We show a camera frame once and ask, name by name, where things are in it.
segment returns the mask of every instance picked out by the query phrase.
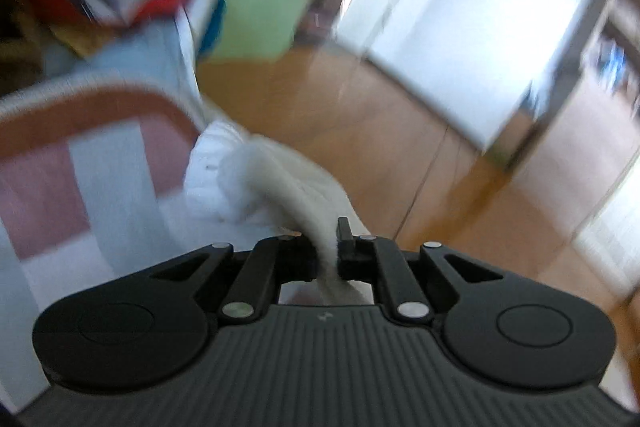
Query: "door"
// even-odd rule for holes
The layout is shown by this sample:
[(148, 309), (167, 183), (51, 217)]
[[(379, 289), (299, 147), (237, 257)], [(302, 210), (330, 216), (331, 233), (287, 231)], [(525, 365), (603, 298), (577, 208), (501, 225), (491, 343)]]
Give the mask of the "door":
[(486, 149), (544, 70), (579, 2), (398, 0), (366, 53)]

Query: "white fabric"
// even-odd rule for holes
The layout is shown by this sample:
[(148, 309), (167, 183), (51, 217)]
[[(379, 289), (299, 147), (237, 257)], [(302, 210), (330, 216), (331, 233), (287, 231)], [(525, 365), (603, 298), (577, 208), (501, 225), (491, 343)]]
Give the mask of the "white fabric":
[(369, 232), (334, 177), (293, 149), (216, 120), (191, 152), (184, 193), (197, 217), (278, 226), (309, 238), (321, 264), (317, 286), (301, 284), (285, 301), (372, 302), (370, 285), (345, 282), (336, 270), (338, 217), (349, 219), (355, 235)]

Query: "ridged black surface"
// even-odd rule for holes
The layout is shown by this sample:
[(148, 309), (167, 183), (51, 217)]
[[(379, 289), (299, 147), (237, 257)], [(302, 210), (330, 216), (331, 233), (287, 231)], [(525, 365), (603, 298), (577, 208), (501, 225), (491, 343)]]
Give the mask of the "ridged black surface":
[(48, 427), (621, 426), (632, 415), (594, 385), (510, 393), (475, 380), (431, 333), (377, 307), (272, 306), (223, 328), (201, 359), (152, 389), (47, 391), (21, 419)]

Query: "pink square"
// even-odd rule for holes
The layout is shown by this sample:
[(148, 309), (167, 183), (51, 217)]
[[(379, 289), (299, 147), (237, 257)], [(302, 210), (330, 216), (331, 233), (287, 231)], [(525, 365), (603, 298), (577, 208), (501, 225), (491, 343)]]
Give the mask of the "pink square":
[(90, 229), (66, 142), (0, 164), (0, 219), (20, 259)]
[(146, 162), (156, 196), (180, 187), (195, 142), (162, 116), (142, 118), (140, 133), (145, 142)]

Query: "white cabinet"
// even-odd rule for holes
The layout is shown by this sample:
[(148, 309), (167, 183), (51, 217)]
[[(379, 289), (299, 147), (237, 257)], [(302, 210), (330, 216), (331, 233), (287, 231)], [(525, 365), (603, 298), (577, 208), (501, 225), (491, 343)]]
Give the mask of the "white cabinet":
[[(353, 0), (337, 26), (338, 41), (352, 49), (343, 30), (350, 10), (366, 2)], [(545, 69), (579, 2), (389, 0), (356, 50), (486, 148)]]

